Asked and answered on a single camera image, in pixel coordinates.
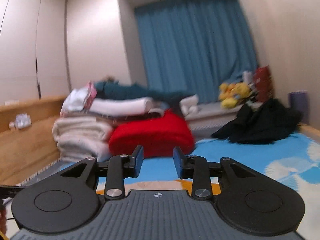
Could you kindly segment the red folded blanket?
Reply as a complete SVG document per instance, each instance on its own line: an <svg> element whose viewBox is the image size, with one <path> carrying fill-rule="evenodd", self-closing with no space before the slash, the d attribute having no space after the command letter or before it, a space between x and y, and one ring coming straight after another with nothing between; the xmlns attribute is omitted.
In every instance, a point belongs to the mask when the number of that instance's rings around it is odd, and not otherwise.
<svg viewBox="0 0 320 240"><path fill-rule="evenodd" d="M160 118L119 125L108 145L112 155L131 154L141 145L145 158L172 157L175 147L185 154L193 151L195 139L185 119L166 110Z"/></svg>

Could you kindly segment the wooden bed frame rail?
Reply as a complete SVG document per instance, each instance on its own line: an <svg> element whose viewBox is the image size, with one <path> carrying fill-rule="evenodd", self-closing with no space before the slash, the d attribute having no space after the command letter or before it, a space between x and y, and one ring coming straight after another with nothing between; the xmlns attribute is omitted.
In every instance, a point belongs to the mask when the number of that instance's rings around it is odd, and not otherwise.
<svg viewBox="0 0 320 240"><path fill-rule="evenodd" d="M312 126L310 125L304 125L304 124L301 124L299 126L299 129L302 133L308 135L308 136L316 136L316 137L319 137L320 136L320 131L319 129L316 129L316 128L313 128Z"/></svg>

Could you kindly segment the dark red bag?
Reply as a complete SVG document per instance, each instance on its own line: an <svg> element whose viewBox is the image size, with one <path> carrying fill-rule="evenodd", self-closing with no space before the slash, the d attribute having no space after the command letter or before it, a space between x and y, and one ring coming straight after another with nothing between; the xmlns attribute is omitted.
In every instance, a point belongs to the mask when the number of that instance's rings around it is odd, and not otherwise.
<svg viewBox="0 0 320 240"><path fill-rule="evenodd" d="M266 102L273 98L273 83L269 66L257 68L253 78L258 93L257 100L259 102Z"/></svg>

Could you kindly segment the purple box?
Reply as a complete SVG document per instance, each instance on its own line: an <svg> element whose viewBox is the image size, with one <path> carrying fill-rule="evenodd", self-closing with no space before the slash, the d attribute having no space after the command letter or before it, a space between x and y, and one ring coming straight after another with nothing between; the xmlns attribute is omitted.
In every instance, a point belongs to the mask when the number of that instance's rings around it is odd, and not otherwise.
<svg viewBox="0 0 320 240"><path fill-rule="evenodd" d="M306 90L299 90L288 94L290 107L302 114L301 123L309 124L309 96Z"/></svg>

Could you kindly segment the beige and mustard jacket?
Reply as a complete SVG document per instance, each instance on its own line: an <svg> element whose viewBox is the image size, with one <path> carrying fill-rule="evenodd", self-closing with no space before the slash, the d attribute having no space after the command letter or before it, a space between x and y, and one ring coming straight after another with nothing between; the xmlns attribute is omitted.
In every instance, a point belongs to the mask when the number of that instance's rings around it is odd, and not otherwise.
<svg viewBox="0 0 320 240"><path fill-rule="evenodd" d="M125 184L125 194L127 195L130 190L187 190L191 195L191 188L193 182L189 180L172 180L172 181L143 181ZM213 195L221 193L220 186L217 183L211 183ZM99 183L96 193L104 194L105 183Z"/></svg>

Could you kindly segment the teal garment on stack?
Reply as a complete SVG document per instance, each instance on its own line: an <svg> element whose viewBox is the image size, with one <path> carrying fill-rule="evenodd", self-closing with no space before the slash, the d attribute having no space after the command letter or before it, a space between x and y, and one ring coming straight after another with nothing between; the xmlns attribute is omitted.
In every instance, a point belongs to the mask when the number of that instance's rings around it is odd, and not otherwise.
<svg viewBox="0 0 320 240"><path fill-rule="evenodd" d="M94 87L97 91L96 98L99 99L133 100L149 97L155 101L166 102L168 105L174 105L184 98L193 96L193 94L185 91L161 92L154 89L148 89L138 85L137 83L127 86L119 85L118 83L100 81L95 82Z"/></svg>

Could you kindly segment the yellow plush toys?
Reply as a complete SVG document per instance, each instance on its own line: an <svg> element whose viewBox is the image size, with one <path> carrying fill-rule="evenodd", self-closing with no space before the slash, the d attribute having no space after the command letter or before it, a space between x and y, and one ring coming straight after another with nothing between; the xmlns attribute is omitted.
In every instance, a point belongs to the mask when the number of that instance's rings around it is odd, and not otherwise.
<svg viewBox="0 0 320 240"><path fill-rule="evenodd" d="M222 83L219 87L219 97L221 108L231 109L236 107L251 94L249 85L245 82Z"/></svg>

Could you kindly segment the blue patterned bed sheet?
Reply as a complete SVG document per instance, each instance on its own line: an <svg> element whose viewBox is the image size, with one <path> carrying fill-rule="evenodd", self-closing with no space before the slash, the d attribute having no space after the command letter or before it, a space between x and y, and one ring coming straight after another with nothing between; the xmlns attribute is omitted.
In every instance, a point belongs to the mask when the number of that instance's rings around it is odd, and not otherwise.
<svg viewBox="0 0 320 240"><path fill-rule="evenodd" d="M306 239L319 239L319 143L294 133L267 145L240 145L206 139L196 143L195 155L217 162L228 157L294 189L305 203L305 215L298 231ZM172 158L143 161L140 175L125 184L143 181L179 180Z"/></svg>

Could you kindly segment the white folded cloth on stack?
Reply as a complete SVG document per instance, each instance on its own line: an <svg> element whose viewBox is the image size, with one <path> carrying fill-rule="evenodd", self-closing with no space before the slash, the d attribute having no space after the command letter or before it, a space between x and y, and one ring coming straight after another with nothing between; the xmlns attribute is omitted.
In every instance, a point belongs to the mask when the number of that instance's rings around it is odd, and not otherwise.
<svg viewBox="0 0 320 240"><path fill-rule="evenodd" d="M120 117L143 115L155 107L152 98L144 97L132 100L94 99L89 111L102 115Z"/></svg>

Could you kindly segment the white folded blanket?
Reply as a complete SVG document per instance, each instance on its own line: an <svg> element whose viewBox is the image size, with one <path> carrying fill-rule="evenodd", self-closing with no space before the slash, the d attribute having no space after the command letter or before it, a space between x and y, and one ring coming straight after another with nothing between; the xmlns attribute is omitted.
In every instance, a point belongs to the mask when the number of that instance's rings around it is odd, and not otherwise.
<svg viewBox="0 0 320 240"><path fill-rule="evenodd" d="M76 163L93 157L98 162L110 159L108 140L113 127L94 117L58 118L52 136L64 162Z"/></svg>

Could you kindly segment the pink white cloth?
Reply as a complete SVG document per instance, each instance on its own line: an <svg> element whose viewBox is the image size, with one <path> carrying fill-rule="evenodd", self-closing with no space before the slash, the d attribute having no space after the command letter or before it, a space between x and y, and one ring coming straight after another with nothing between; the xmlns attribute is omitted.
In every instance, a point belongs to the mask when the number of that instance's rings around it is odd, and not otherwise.
<svg viewBox="0 0 320 240"><path fill-rule="evenodd" d="M80 89L72 90L62 104L60 116L63 117L68 112L78 112L89 109L96 96L97 90L92 82L89 82Z"/></svg>

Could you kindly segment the wooden bed headboard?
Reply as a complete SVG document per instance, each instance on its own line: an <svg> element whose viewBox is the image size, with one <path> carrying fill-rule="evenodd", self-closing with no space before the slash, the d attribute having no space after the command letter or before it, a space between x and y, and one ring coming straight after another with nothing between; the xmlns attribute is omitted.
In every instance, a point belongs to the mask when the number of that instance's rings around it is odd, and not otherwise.
<svg viewBox="0 0 320 240"><path fill-rule="evenodd" d="M17 185L60 158L52 127L66 96L50 96L1 106L1 185ZM26 113L31 125L10 128L18 114Z"/></svg>

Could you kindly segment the black clothes pile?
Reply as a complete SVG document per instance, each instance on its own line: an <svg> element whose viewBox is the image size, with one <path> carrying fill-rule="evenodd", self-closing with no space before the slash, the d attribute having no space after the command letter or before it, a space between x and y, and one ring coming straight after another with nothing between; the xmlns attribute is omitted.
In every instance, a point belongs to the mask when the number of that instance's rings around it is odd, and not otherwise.
<svg viewBox="0 0 320 240"><path fill-rule="evenodd" d="M238 144L271 144L287 138L297 130L302 113L269 99L257 110L244 104L236 118L211 135L214 139Z"/></svg>

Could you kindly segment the blue curtain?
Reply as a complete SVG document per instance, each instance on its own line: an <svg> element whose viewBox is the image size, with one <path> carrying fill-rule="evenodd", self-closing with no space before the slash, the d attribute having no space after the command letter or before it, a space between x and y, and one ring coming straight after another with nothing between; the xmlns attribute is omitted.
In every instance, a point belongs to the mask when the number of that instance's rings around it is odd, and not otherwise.
<svg viewBox="0 0 320 240"><path fill-rule="evenodd" d="M164 0L135 9L148 87L216 101L219 85L258 66L238 0Z"/></svg>

